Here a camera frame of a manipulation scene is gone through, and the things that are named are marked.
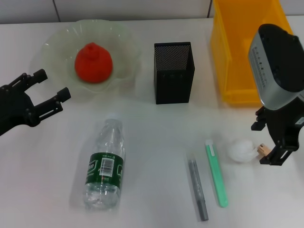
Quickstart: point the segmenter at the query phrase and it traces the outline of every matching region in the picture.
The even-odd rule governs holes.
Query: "barcode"
[[[102,158],[99,175],[112,177],[114,167],[114,159]]]

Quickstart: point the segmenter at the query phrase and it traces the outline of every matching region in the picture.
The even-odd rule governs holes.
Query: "small wooden block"
[[[267,146],[265,146],[265,144],[262,143],[257,147],[257,152],[262,156],[267,156],[271,152],[271,149],[269,149]]]

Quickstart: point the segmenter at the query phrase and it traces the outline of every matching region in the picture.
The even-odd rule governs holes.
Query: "black robotic claw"
[[[278,110],[262,107],[256,115],[256,122],[251,130],[261,131],[267,124],[275,143],[274,149],[260,163],[282,165],[292,152],[299,149],[299,132],[304,125],[304,102],[297,97]]]
[[[0,135],[13,127],[26,124],[37,126],[42,120],[63,110],[61,102],[71,98],[68,88],[60,90],[56,96],[34,106],[25,91],[36,83],[48,78],[41,69],[33,76],[23,73],[13,82],[0,87]]]

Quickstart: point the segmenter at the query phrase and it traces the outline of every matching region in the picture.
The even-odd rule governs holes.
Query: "green bottle label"
[[[124,160],[112,153],[94,153],[90,158],[86,182],[109,183],[120,188]]]

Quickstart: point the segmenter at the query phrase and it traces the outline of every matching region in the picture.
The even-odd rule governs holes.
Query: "plastic water bottle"
[[[120,198],[125,158],[122,122],[107,119],[88,166],[84,203],[89,209],[110,209]]]

